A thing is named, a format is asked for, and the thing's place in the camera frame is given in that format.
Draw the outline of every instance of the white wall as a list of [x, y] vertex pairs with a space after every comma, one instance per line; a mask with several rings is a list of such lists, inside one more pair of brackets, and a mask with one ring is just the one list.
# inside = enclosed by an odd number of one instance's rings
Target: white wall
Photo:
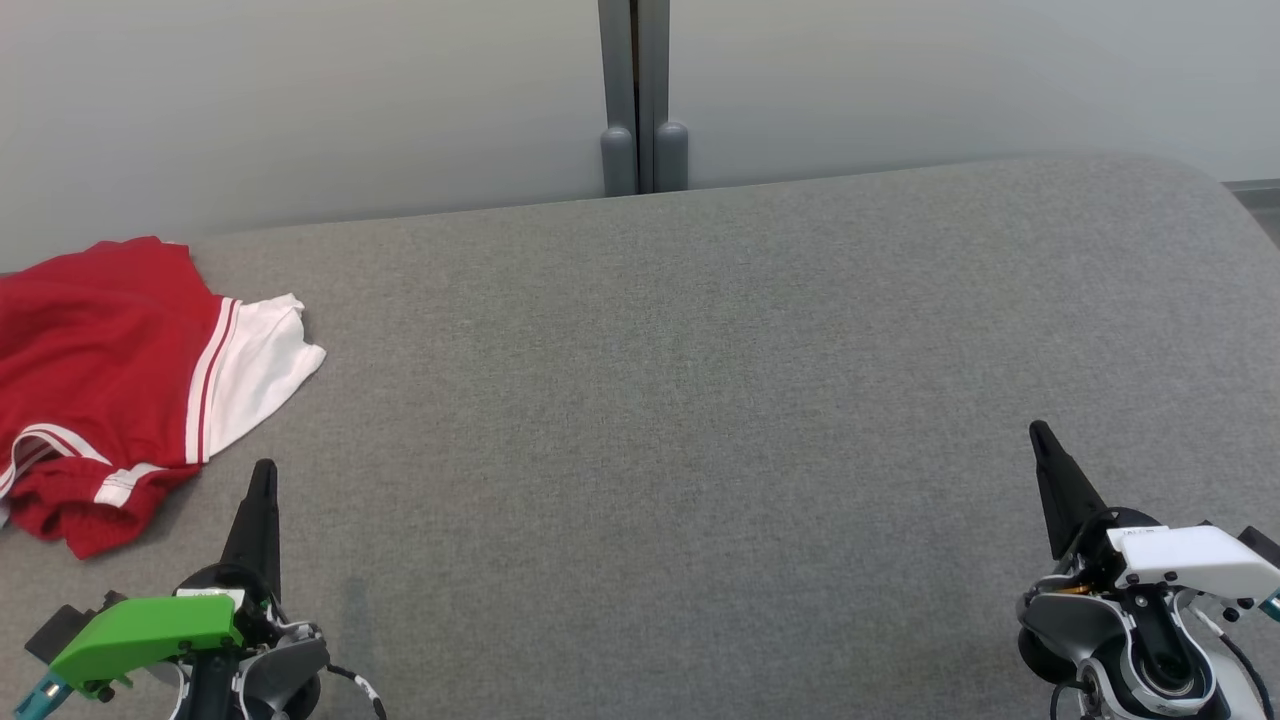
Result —
[[603, 195], [595, 0], [4, 0], [0, 272]]
[[694, 187], [1036, 150], [1280, 177], [1275, 0], [672, 0]]

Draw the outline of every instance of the red fabric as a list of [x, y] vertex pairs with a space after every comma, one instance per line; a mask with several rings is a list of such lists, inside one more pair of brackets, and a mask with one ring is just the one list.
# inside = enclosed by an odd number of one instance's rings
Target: red fabric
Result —
[[[223, 305], [186, 247], [154, 237], [0, 279], [0, 495], [15, 525], [82, 559], [141, 534], [198, 470], [188, 397]], [[129, 478], [119, 507], [95, 502], [143, 462], [159, 469]]]

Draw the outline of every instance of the gray tabletop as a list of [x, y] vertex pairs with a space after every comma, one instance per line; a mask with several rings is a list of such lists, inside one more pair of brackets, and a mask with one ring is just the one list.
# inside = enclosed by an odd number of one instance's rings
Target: gray tabletop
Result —
[[[1280, 254], [1181, 165], [1057, 156], [193, 242], [320, 372], [91, 562], [0, 533], [0, 697], [280, 466], [284, 602], [392, 717], [1043, 717], [1027, 424], [1110, 502], [1280, 536]], [[1280, 628], [1235, 633], [1280, 685]], [[68, 717], [165, 717], [143, 678]], [[317, 717], [364, 717], [326, 680]]]

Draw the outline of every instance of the red and white clothing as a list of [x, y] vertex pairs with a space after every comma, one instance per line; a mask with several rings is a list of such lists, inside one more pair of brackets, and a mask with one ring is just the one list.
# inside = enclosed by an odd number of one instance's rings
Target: red and white clothing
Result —
[[324, 360], [292, 295], [214, 295], [187, 247], [102, 242], [0, 278], [0, 497], [77, 557], [134, 539], [164, 497]]

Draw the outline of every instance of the black cable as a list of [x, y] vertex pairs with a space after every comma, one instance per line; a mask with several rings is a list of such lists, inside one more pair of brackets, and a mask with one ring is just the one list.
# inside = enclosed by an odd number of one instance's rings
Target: black cable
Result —
[[1089, 689], [1088, 685], [1079, 680], [1062, 680], [1053, 687], [1053, 694], [1048, 698], [1048, 720], [1057, 720], [1057, 701], [1062, 697], [1062, 691], [1066, 688], [1073, 688], [1078, 691]]
[[1231, 642], [1231, 638], [1221, 634], [1219, 635], [1219, 639], [1222, 641], [1226, 650], [1230, 650], [1231, 655], [1234, 655], [1235, 659], [1240, 661], [1240, 665], [1244, 666], [1244, 671], [1248, 673], [1249, 679], [1253, 680], [1253, 687], [1258, 688], [1258, 700], [1262, 701], [1262, 714], [1267, 716], [1267, 720], [1276, 720], [1275, 711], [1271, 710], [1271, 696], [1267, 694], [1267, 685], [1262, 682], [1262, 675], [1258, 675], [1258, 671], [1253, 669], [1253, 664], [1244, 656], [1244, 651], [1240, 650], [1240, 646]]
[[378, 692], [369, 684], [369, 680], [361, 678], [351, 670], [347, 670], [346, 667], [338, 667], [337, 665], [325, 665], [324, 669], [334, 675], [342, 675], [352, 683], [356, 683], [356, 687], [365, 691], [365, 694], [369, 696], [369, 701], [374, 703], [374, 715], [378, 716], [378, 720], [387, 720], [387, 708], [383, 707], [383, 698], [378, 697]]

